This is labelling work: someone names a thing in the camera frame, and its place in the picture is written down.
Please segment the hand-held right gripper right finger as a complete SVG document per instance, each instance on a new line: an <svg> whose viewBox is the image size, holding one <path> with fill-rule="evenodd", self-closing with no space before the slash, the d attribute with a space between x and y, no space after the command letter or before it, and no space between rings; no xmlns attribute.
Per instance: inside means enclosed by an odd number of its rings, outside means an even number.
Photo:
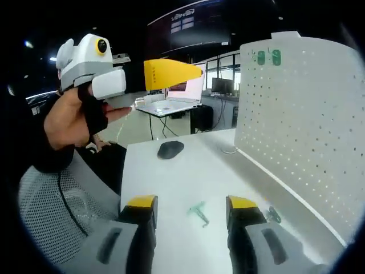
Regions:
<svg viewBox="0 0 365 274"><path fill-rule="evenodd" d="M327 273L315 264L303 244L276 222L266 220L255 202L226 197L228 249L233 273Z"/></svg>

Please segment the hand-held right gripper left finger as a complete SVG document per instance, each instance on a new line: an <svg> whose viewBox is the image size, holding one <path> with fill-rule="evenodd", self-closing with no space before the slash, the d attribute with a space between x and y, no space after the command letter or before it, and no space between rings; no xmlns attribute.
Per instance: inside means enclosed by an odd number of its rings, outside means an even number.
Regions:
<svg viewBox="0 0 365 274"><path fill-rule="evenodd" d="M158 197L136 196L116 221L99 223L64 273L151 273L156 248Z"/></svg>

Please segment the person's left hand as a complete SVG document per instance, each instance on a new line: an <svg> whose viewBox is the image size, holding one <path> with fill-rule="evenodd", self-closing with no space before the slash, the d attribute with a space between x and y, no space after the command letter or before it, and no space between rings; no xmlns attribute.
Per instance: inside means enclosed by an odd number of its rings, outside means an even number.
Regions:
<svg viewBox="0 0 365 274"><path fill-rule="evenodd" d="M50 147L85 146L90 138L108 124L128 115L132 107L113 108L97 100L90 84L66 91L47 114L43 128Z"/></svg>

